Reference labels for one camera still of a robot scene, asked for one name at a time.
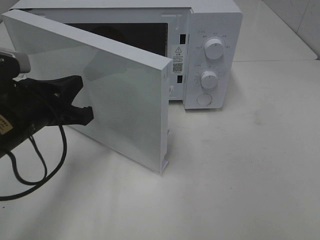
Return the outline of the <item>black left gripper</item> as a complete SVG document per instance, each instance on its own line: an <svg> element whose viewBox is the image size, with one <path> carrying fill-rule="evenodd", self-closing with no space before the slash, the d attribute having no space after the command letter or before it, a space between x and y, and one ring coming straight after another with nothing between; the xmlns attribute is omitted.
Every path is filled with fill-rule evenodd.
<svg viewBox="0 0 320 240"><path fill-rule="evenodd" d="M79 75L15 81L9 97L9 139L26 140L46 126L89 124L94 119L93 108L72 105L83 86Z"/></svg>

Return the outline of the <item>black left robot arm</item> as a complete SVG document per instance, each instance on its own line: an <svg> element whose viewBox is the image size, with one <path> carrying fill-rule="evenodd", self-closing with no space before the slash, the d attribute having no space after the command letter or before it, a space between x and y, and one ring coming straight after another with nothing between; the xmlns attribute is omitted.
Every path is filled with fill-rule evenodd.
<svg viewBox="0 0 320 240"><path fill-rule="evenodd" d="M78 75L9 81L0 89L0 155L4 156L46 126L90 123L94 118L92 107L72 105L83 86Z"/></svg>

